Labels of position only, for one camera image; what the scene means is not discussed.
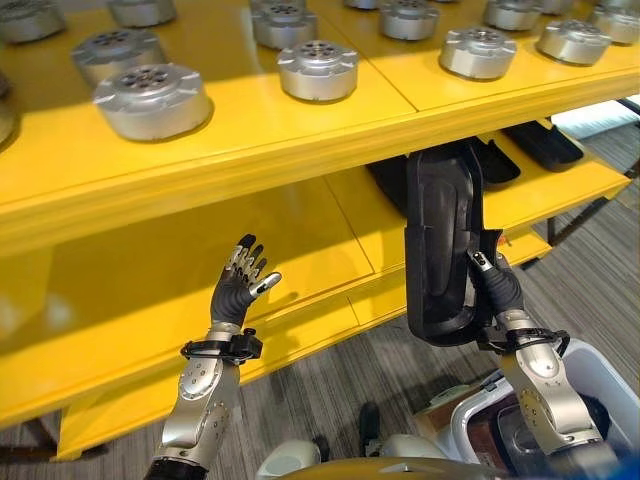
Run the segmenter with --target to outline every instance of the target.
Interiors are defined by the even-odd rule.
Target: gray carpet
[[[640,155],[640,130],[625,126],[584,143],[623,171]],[[592,343],[634,387],[640,358],[638,204],[636,181],[547,258],[517,271],[533,316]],[[560,226],[574,215],[563,215]],[[403,318],[391,321],[242,388],[210,478],[253,478],[281,441],[320,433],[329,439],[334,458],[356,455],[355,420],[366,400],[381,405],[383,434],[414,432],[413,412],[443,389],[471,382],[494,365],[492,355],[474,346],[430,347],[411,336]],[[91,460],[0,466],[0,479],[137,480],[160,430],[160,424],[141,429]],[[24,428],[0,433],[1,442],[28,440]]]

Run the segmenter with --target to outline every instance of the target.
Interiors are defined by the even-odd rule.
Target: white bin
[[[573,388],[597,398],[607,408],[611,417],[607,443],[617,452],[640,452],[640,399],[634,391],[588,343],[572,339],[563,360]],[[453,411],[449,427],[436,438],[438,447],[451,459],[480,463],[467,434],[469,420],[512,393],[513,388],[502,378],[463,400]]]

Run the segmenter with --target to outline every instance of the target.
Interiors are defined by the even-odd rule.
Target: metal cylindrical part
[[[359,8],[361,10],[375,10],[378,8],[378,0],[343,0],[347,7]]]
[[[602,7],[620,7],[640,10],[640,0],[600,0],[598,5]]]
[[[593,65],[610,44],[611,37],[590,23],[565,20],[549,23],[536,48],[563,62]]]
[[[253,13],[253,36],[260,45],[282,50],[317,37],[318,19],[295,5],[275,4]]]
[[[439,18],[426,0],[391,0],[380,7],[380,31],[400,40],[422,40],[433,35]]]
[[[564,15],[573,7],[573,0],[542,0],[542,13]]]
[[[516,42],[486,27],[450,30],[440,65],[446,70],[476,80],[502,77],[515,56]]]
[[[306,0],[250,0],[249,8],[251,13],[257,13],[262,10],[268,10],[274,5],[291,5],[301,10],[307,8]]]
[[[284,49],[278,65],[282,89],[303,100],[337,100],[358,83],[357,52],[324,40]]]
[[[92,87],[136,65],[166,61],[158,37],[152,32],[127,29],[89,37],[71,52],[71,58]]]
[[[611,37],[615,43],[630,45],[640,36],[640,12],[622,7],[597,6],[589,22]]]
[[[173,64],[142,65],[98,85],[93,102],[111,127],[131,140],[159,140],[188,132],[211,115],[200,74]]]
[[[539,0],[489,0],[484,22],[502,30],[531,30],[541,13]]]
[[[177,15],[173,0],[108,0],[107,6],[121,27],[152,27]]]
[[[62,13],[49,0],[14,0],[0,5],[0,39],[7,43],[39,40],[65,28]]]

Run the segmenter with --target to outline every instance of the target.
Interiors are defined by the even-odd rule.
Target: yellow shelf
[[[241,384],[282,368],[357,333],[357,318],[346,297],[318,302],[277,324],[258,328],[264,342],[259,360],[241,367]],[[58,460],[73,460],[83,450],[166,416],[177,395],[183,362],[144,379],[87,396],[63,411]]]
[[[552,110],[568,110],[585,101],[593,104],[614,98],[615,94],[611,96],[612,88],[616,88],[613,83],[620,82],[618,87],[637,93],[640,45],[611,46],[594,66],[584,68],[554,62],[535,49],[534,44],[548,22],[564,18],[584,19],[594,5],[594,2],[584,0],[574,3],[573,11],[564,17],[545,15],[530,31],[507,32],[517,41],[518,52],[507,74],[490,82],[465,80],[447,73],[438,64],[447,32],[453,28],[481,25],[486,2],[435,5],[441,12],[436,33],[432,38],[417,42],[381,35],[377,11],[363,12],[345,8],[341,2],[326,0],[310,0],[309,8],[349,37],[362,55],[425,116],[439,109],[453,113],[457,110],[454,105],[464,105],[457,114],[471,115],[479,120],[475,110],[483,106],[497,109],[501,119],[494,118],[489,111],[483,112],[481,119],[489,122],[482,125],[486,132],[496,127],[492,125],[496,120],[504,127],[546,116]],[[541,114],[544,109],[550,110]]]
[[[540,167],[501,132],[481,135],[497,145],[522,171],[509,188],[484,196],[487,228],[517,231],[595,198],[615,194],[630,180],[592,153],[570,170]],[[375,272],[404,264],[406,220],[376,187],[364,167],[325,177]]]
[[[477,21],[480,3],[439,6],[438,36],[413,44],[382,38],[377,13],[312,0],[320,36],[365,57],[351,97],[312,105],[281,91],[276,52],[255,45],[246,0],[183,0],[178,20],[154,31],[172,61],[203,74],[216,112],[200,131],[156,144],[117,137],[69,59],[86,36],[113,27],[104,10],[69,15],[68,31],[50,39],[3,48],[16,85],[8,102],[22,118],[0,153],[0,256],[636,93],[637,47],[568,67],[539,57],[527,34],[503,80],[443,73],[435,55],[444,30]]]
[[[510,238],[501,251],[512,264],[547,253],[551,247],[533,232]],[[387,272],[361,288],[320,301],[269,322],[258,330],[263,356],[241,368],[245,384],[314,352],[364,332],[406,311],[404,269]],[[63,411],[57,460],[165,417],[173,407],[183,364],[104,393],[89,395]]]
[[[20,135],[0,154],[0,256],[335,171],[333,152],[368,136],[368,124],[415,112],[366,60],[348,99],[297,101],[280,88],[277,51],[253,40],[247,0],[177,8],[178,20],[154,32],[171,61],[201,72],[215,114],[168,142],[118,137],[71,62],[76,44],[114,28],[106,9],[69,15],[68,30],[50,39],[0,50],[15,83],[9,103],[22,114]],[[319,32],[347,43],[322,19]],[[353,152],[339,156],[355,164]]]
[[[0,286],[13,288],[0,324],[0,391],[12,392],[0,395],[0,428],[175,363],[206,332],[213,285],[246,232],[284,277],[252,306],[253,326],[373,273],[321,178],[68,242],[30,263],[0,260]],[[37,285],[12,284],[36,274]]]
[[[509,229],[508,238],[629,182],[592,156],[567,172],[546,172],[492,136],[523,172],[509,189],[485,196],[486,223]],[[359,167],[0,260],[12,312],[0,327],[0,391],[13,392],[0,397],[0,427],[174,365],[179,347],[206,331],[212,285],[245,232],[259,236],[284,275],[250,311],[249,324],[262,327],[402,276],[404,224]],[[505,251],[513,262],[548,247],[532,233],[523,238]],[[384,317],[404,299],[386,305],[365,317]],[[25,364],[33,365],[28,378]]]

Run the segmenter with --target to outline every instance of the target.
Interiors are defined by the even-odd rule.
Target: silver metal arm
[[[481,252],[471,258],[488,285],[501,330],[520,333],[515,336],[516,348],[502,353],[500,363],[538,445],[559,473],[607,475],[617,458],[569,383],[553,344],[538,342],[541,337],[535,331],[541,326],[524,311],[517,279],[512,272],[497,270]],[[530,336],[522,334],[529,331]]]
[[[230,341],[239,333],[236,324],[214,322],[206,339]],[[178,400],[165,422],[155,457],[193,463],[209,470],[235,404],[238,381],[236,365],[219,358],[189,359],[180,375]]]
[[[497,317],[507,330],[538,328],[522,310]],[[535,338],[520,338],[526,344]],[[502,355],[502,370],[513,386],[527,426],[542,451],[551,455],[574,445],[602,442],[602,437],[580,395],[573,389],[564,364],[549,343],[526,346]]]
[[[251,251],[255,240],[246,235],[233,249],[213,293],[211,328],[204,342],[183,348],[188,361],[178,382],[178,399],[165,421],[148,480],[202,480],[220,449],[237,398],[238,366],[257,358],[261,348],[257,342],[258,349],[252,349],[255,331],[241,335],[247,309],[282,278],[271,273],[258,280],[267,261],[257,261],[262,245]],[[248,342],[241,344],[240,353],[234,339]]]

